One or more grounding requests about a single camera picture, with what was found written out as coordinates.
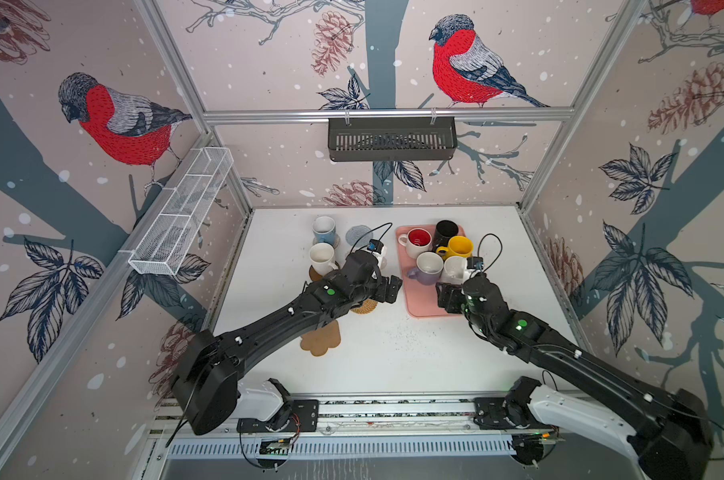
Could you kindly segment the rattan woven round coaster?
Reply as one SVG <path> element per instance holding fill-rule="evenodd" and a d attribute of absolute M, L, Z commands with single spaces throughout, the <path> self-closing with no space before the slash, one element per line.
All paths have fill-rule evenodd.
<path fill-rule="evenodd" d="M 377 301 L 372 300 L 372 299 L 367 299 L 360 306 L 352 308 L 351 311 L 356 314 L 359 314 L 359 315 L 364 315 L 364 314 L 369 314 L 372 311 L 374 311 L 377 306 L 378 306 Z"/>

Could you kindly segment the blue woven round coaster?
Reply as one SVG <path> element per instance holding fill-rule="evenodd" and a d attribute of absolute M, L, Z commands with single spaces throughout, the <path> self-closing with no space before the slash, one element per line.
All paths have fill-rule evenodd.
<path fill-rule="evenodd" d="M 366 245 L 372 238 L 371 228 L 366 225 L 352 226 L 345 234 L 346 242 L 351 246 Z"/>

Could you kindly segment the dark brown scratched round coaster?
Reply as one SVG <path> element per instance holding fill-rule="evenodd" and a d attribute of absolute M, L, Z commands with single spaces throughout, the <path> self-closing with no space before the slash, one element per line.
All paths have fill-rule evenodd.
<path fill-rule="evenodd" d="M 323 278 L 321 274 L 319 274 L 313 266 L 309 267 L 309 278 L 312 282 L 319 281 Z"/>

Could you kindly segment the pink rectangular tray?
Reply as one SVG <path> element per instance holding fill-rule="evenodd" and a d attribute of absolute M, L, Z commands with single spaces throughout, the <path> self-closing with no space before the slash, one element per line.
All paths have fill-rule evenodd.
<path fill-rule="evenodd" d="M 440 282 L 440 280 L 435 285 L 426 286 L 407 277 L 407 272 L 416 266 L 416 259 L 411 259 L 406 255 L 405 248 L 398 242 L 398 235 L 406 233 L 408 230 L 416 227 L 423 228 L 433 235 L 437 223 L 431 225 L 401 226 L 396 230 L 397 255 L 400 270 L 403 275 L 402 292 L 405 296 L 407 310 L 414 318 L 441 317 L 445 316 L 447 312 L 437 306 L 436 284 Z M 460 226 L 459 235 L 465 236 L 464 230 Z"/>

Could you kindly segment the yellow mug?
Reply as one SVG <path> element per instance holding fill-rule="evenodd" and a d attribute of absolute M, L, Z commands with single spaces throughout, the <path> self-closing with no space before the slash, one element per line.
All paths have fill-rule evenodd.
<path fill-rule="evenodd" d="M 436 254 L 444 260 L 452 257 L 469 258 L 472 256 L 473 249 L 473 242 L 469 238 L 456 235 L 449 239 L 446 246 L 438 247 Z"/>

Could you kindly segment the light blue mug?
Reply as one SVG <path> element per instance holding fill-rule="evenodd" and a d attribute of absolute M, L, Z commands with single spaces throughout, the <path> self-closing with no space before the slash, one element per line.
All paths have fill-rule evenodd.
<path fill-rule="evenodd" d="M 335 246 L 337 243 L 336 222 L 330 216 L 318 216 L 312 223 L 313 244 L 328 244 Z"/>

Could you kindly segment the small white cup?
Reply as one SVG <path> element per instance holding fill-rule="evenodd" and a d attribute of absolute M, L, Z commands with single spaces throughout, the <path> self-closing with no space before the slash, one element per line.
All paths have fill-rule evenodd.
<path fill-rule="evenodd" d="M 441 278 L 444 261 L 434 252 L 423 252 L 416 258 L 416 266 L 407 272 L 409 279 L 422 285 L 435 285 Z"/>

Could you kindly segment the white mug red inside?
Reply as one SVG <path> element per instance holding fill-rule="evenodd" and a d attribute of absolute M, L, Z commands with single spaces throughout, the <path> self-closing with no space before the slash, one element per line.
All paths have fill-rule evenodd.
<path fill-rule="evenodd" d="M 398 242 L 405 248 L 405 253 L 409 258 L 416 259 L 422 253 L 431 250 L 432 235 L 427 230 L 416 227 L 399 234 Z"/>

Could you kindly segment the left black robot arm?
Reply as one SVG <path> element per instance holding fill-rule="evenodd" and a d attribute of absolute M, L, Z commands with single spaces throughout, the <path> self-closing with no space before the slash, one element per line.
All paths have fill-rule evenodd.
<path fill-rule="evenodd" d="M 381 273 L 369 251 L 347 256 L 344 266 L 306 284 L 291 302 L 239 329 L 215 336 L 197 333 L 180 356 L 170 387 L 183 417 L 196 435 L 205 435 L 231 417 L 286 422 L 288 392 L 268 380 L 263 390 L 248 389 L 243 379 L 258 363 L 286 344 L 319 330 L 364 301 L 393 304 L 403 281 Z"/>

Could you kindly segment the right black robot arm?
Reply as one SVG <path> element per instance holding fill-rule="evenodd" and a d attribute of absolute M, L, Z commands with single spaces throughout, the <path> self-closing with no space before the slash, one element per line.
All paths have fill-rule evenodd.
<path fill-rule="evenodd" d="M 587 400 L 527 376 L 506 396 L 478 398 L 476 424 L 486 430 L 560 427 L 634 461 L 649 479 L 701 479 L 714 439 L 703 402 L 631 378 L 567 340 L 545 321 L 514 310 L 479 273 L 461 285 L 439 283 L 437 304 L 464 316 L 481 340 L 572 384 Z"/>

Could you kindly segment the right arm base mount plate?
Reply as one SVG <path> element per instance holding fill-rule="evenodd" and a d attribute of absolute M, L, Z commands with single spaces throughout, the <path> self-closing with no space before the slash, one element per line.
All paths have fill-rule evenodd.
<path fill-rule="evenodd" d="M 541 423 L 524 402 L 502 397 L 476 397 L 473 399 L 474 423 L 481 430 L 543 430 L 554 426 Z"/>

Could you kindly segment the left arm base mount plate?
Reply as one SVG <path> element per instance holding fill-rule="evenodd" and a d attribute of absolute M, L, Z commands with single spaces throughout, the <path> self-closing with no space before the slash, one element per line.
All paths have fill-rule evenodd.
<path fill-rule="evenodd" d="M 265 421 L 239 419 L 236 431 L 243 434 L 315 432 L 318 414 L 318 400 L 289 400 Z"/>

